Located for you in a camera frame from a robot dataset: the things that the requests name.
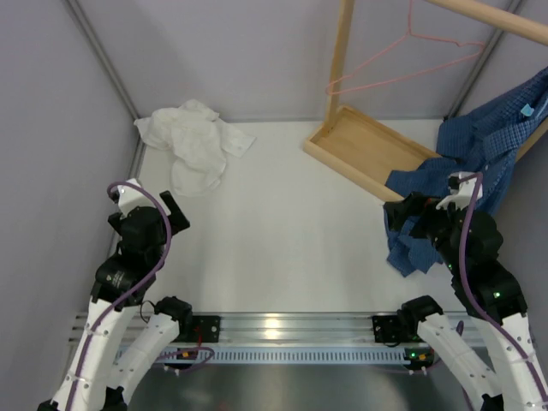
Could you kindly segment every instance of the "wooden pole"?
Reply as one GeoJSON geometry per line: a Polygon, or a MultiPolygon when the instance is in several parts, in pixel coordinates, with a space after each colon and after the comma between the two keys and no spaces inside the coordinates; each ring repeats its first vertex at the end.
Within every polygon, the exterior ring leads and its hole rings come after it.
{"type": "MultiPolygon", "coordinates": [[[[354,11],[354,0],[341,0],[339,5],[339,20],[337,23],[337,40],[335,50],[333,51],[333,61],[331,62],[331,74],[329,82],[339,79],[343,75],[344,59],[348,46],[348,37],[350,36],[350,25],[352,23],[352,13],[354,11]]],[[[341,83],[331,86],[333,92],[341,89],[341,83]]],[[[329,132],[335,125],[337,107],[339,105],[339,96],[330,95],[327,97],[327,108],[325,110],[324,130],[329,132]]]]}
{"type": "Polygon", "coordinates": [[[508,11],[475,0],[426,0],[472,19],[483,21],[505,32],[517,34],[525,39],[548,45],[548,26],[514,15],[508,11]]]}
{"type": "Polygon", "coordinates": [[[515,161],[520,161],[520,158],[522,158],[525,153],[528,152],[529,149],[533,146],[533,144],[539,141],[540,137],[542,137],[546,133],[548,133],[548,117],[545,118],[545,120],[537,127],[536,130],[533,131],[527,141],[523,143],[523,146],[521,146],[517,152],[517,157],[515,158],[515,161]]]}

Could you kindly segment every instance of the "pink hanger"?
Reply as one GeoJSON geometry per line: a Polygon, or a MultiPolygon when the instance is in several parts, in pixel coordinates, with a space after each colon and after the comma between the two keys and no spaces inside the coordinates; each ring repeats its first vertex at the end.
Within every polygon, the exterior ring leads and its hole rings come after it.
{"type": "Polygon", "coordinates": [[[396,83],[397,81],[408,80],[408,79],[411,79],[413,77],[417,77],[419,75],[428,74],[428,73],[431,73],[431,72],[436,71],[436,70],[445,69],[446,67],[452,66],[454,64],[465,62],[465,61],[470,60],[471,58],[475,58],[476,56],[479,56],[481,54],[481,52],[485,48],[485,44],[483,42],[480,42],[480,41],[468,41],[466,43],[460,43],[459,41],[454,40],[454,39],[445,39],[445,38],[441,38],[441,37],[424,36],[422,34],[413,33],[413,28],[411,27],[412,26],[411,23],[412,23],[412,19],[413,19],[413,1],[414,0],[409,0],[408,29],[405,32],[405,34],[403,36],[401,36],[398,40],[396,40],[394,43],[392,43],[391,45],[386,47],[384,50],[377,53],[375,56],[369,58],[368,60],[365,60],[352,73],[346,74],[343,77],[341,77],[340,79],[334,80],[331,83],[329,83],[327,85],[327,87],[325,88],[325,92],[328,95],[333,96],[333,95],[336,95],[336,94],[344,94],[346,92],[357,92],[358,90],[366,90],[368,88],[374,88],[374,87],[377,87],[377,86],[384,86],[384,85],[390,84],[390,83],[396,83]],[[477,45],[480,49],[477,53],[471,54],[469,56],[457,58],[456,60],[453,60],[452,62],[441,64],[439,66],[432,67],[432,68],[427,68],[425,70],[421,70],[421,71],[418,71],[416,73],[403,75],[401,77],[396,77],[395,79],[380,81],[378,83],[367,84],[365,86],[351,87],[351,88],[347,88],[345,90],[340,90],[338,92],[333,92],[331,90],[331,88],[334,84],[336,84],[340,81],[343,81],[343,80],[350,79],[350,78],[354,77],[356,75],[356,73],[358,73],[358,71],[363,69],[366,65],[368,65],[369,63],[372,63],[377,58],[379,58],[382,55],[386,54],[387,52],[392,50],[394,47],[396,47],[397,45],[399,45],[401,42],[408,39],[409,37],[416,37],[417,39],[425,39],[425,40],[431,40],[431,41],[442,41],[442,42],[445,42],[445,43],[452,43],[454,45],[457,45],[458,47],[464,47],[466,45],[477,45]]]}

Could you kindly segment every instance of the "crumpled white cloth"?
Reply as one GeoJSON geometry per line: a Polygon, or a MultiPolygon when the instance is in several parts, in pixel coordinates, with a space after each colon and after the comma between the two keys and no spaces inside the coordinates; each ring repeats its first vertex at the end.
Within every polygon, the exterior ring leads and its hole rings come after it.
{"type": "Polygon", "coordinates": [[[240,158],[255,141],[197,100],[188,100],[178,109],[156,110],[134,125],[147,145],[176,155],[171,185],[186,196],[215,189],[226,168],[223,151],[240,158]]]}

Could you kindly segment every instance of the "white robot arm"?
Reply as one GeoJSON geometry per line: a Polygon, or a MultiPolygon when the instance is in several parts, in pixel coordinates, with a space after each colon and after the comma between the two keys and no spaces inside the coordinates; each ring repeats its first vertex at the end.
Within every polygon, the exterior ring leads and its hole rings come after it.
{"type": "Polygon", "coordinates": [[[444,199],[411,193],[384,209],[393,230],[401,230],[408,217],[419,217],[410,235],[427,238],[442,256],[453,275],[455,295],[483,337],[495,372],[450,328],[430,296],[403,304],[398,318],[408,337],[418,336],[438,352],[474,410],[548,409],[527,304],[517,280],[497,262],[503,237],[489,214],[474,210],[481,177],[457,173],[450,177],[451,195],[444,199]]]}
{"type": "Polygon", "coordinates": [[[115,183],[120,212],[109,223],[120,235],[116,252],[97,270],[86,329],[53,398],[39,411],[124,411],[151,364],[178,336],[186,336],[192,307],[175,297],[158,302],[148,326],[114,364],[129,321],[138,312],[169,250],[171,236],[190,224],[169,192],[162,206],[136,180],[115,183]]]}

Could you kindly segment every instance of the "white floor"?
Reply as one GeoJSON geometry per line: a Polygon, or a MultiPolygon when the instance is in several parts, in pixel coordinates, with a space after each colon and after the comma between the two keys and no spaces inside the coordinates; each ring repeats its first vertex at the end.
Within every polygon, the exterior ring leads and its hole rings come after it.
{"type": "MultiPolygon", "coordinates": [[[[440,121],[384,122],[434,148],[440,121]]],[[[462,311],[441,265],[403,278],[388,253],[382,203],[301,150],[319,124],[236,124],[257,140],[228,155],[221,185],[176,196],[192,227],[173,241],[152,300],[176,295],[201,312],[379,312],[429,294],[462,311]]],[[[170,189],[172,154],[147,149],[140,181],[170,189]]]]}

